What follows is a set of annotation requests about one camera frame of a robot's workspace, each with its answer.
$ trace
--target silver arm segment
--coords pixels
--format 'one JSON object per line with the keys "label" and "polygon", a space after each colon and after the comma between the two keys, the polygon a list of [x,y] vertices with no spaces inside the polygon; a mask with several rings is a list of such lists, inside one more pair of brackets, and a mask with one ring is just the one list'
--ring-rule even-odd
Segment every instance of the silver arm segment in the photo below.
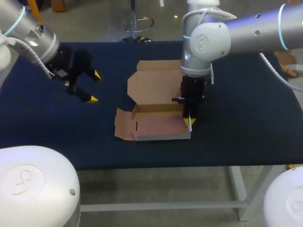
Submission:
{"label": "silver arm segment", "polygon": [[[209,17],[215,19],[215,15],[224,15],[226,12],[220,10],[209,10]],[[303,6],[301,3],[284,4],[278,9],[256,13],[248,17],[233,20],[217,20],[222,22],[209,23],[204,19],[201,25],[196,24],[191,34],[186,34],[187,41],[184,44],[184,59],[187,53],[193,56],[188,61],[182,62],[181,69],[185,65],[193,65],[193,59],[200,60],[203,70],[209,71],[211,61],[221,58],[229,53],[242,52],[267,52],[280,51],[303,47]],[[200,14],[193,14],[191,17],[200,17]],[[191,75],[190,70],[183,70],[185,75]]]}
{"label": "silver arm segment", "polygon": [[[28,44],[45,64],[56,54],[59,40],[17,0],[0,0],[0,30],[7,37]],[[21,45],[12,46],[18,53],[35,61]]]}

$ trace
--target folded cardboard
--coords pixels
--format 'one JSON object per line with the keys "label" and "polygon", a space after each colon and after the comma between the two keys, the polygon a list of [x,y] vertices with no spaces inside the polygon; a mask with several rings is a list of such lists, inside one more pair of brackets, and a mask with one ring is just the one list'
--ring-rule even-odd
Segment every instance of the folded cardboard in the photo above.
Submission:
{"label": "folded cardboard", "polygon": [[136,141],[190,139],[183,105],[172,102],[180,95],[181,81],[179,60],[140,61],[127,83],[136,106],[132,112],[117,108],[115,136]]}

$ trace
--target table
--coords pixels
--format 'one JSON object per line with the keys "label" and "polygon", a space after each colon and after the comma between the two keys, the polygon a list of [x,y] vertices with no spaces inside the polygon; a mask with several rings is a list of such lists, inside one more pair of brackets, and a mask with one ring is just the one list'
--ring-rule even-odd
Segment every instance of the table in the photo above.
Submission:
{"label": "table", "polygon": [[[215,85],[193,127],[192,140],[123,141],[114,137],[116,108],[132,110],[127,79],[139,60],[180,59],[182,42],[70,43],[87,48],[102,80],[79,84],[99,99],[83,104],[37,67],[19,58],[0,90],[0,148],[39,145],[59,151],[77,170],[186,166],[231,167],[238,201],[83,206],[82,211],[240,207],[248,220],[285,164],[303,162],[303,114],[293,92],[258,54],[229,55],[213,63]],[[283,74],[273,54],[268,59]],[[269,165],[246,197],[237,166]]]}

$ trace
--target gray floor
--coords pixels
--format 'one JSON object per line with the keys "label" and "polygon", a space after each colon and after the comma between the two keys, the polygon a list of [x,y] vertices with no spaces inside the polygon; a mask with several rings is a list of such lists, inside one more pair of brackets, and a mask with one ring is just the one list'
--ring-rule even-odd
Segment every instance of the gray floor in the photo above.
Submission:
{"label": "gray floor", "polygon": [[[242,167],[249,191],[261,166]],[[234,200],[226,167],[80,171],[82,204]],[[261,227],[260,209],[239,222],[235,209],[82,213],[81,227]]]}
{"label": "gray floor", "polygon": [[[237,16],[270,9],[286,0],[221,0],[221,9]],[[69,0],[68,11],[42,17],[63,42],[115,42],[128,36],[128,0]],[[152,17],[155,25],[142,33],[157,40],[180,40],[186,0],[137,0],[138,17]],[[7,73],[0,75],[0,85]],[[243,167],[249,190],[262,167]],[[79,172],[82,204],[210,201],[234,199],[225,167],[128,169]],[[83,213],[81,227],[261,227],[261,209],[250,222],[240,223],[235,209],[166,210]]]}

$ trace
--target box flap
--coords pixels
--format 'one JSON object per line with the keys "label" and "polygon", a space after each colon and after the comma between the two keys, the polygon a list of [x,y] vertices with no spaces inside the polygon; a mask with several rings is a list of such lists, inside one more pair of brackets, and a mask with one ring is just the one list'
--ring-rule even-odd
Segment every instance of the box flap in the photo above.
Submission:
{"label": "box flap", "polygon": [[180,70],[180,60],[139,61],[137,71]]}
{"label": "box flap", "polygon": [[[144,61],[143,64],[149,65],[147,62],[151,61]],[[179,69],[180,61],[156,61],[152,65],[154,70],[137,71],[128,79],[128,95],[138,105],[172,104],[171,99],[180,94],[183,76]]]}
{"label": "box flap", "polygon": [[136,128],[132,120],[132,112],[117,108],[115,117],[115,136],[124,140],[135,140],[133,130]]}

